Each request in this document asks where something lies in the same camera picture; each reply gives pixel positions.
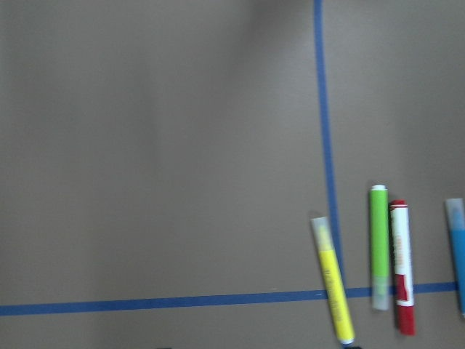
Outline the yellow highlighter pen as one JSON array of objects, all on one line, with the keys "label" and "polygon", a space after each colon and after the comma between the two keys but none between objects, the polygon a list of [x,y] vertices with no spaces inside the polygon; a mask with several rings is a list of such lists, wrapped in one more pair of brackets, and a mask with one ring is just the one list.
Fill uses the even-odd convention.
[{"label": "yellow highlighter pen", "polygon": [[320,270],[328,298],[336,338],[343,348],[355,341],[355,330],[347,303],[339,262],[327,217],[310,219],[320,261]]}]

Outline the red capped white marker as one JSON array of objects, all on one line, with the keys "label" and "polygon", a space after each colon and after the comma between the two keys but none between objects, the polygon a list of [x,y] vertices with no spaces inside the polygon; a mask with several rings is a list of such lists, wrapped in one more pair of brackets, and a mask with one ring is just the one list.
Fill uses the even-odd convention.
[{"label": "red capped white marker", "polygon": [[405,200],[393,200],[389,204],[392,240],[394,245],[395,302],[397,323],[400,333],[407,336],[416,334],[414,310],[413,266],[409,209]]}]

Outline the green highlighter pen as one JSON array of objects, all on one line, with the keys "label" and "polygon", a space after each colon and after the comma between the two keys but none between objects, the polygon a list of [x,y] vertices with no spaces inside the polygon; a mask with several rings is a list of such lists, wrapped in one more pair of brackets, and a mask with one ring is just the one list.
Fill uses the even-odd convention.
[{"label": "green highlighter pen", "polygon": [[389,214],[388,190],[373,185],[370,190],[372,307],[389,309]]}]

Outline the blue marker pen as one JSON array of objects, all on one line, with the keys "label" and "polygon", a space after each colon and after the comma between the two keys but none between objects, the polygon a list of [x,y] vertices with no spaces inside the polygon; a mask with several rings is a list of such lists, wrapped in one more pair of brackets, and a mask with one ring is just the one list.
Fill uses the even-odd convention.
[{"label": "blue marker pen", "polygon": [[445,209],[453,250],[460,312],[464,316],[464,200],[448,198],[445,200]]}]

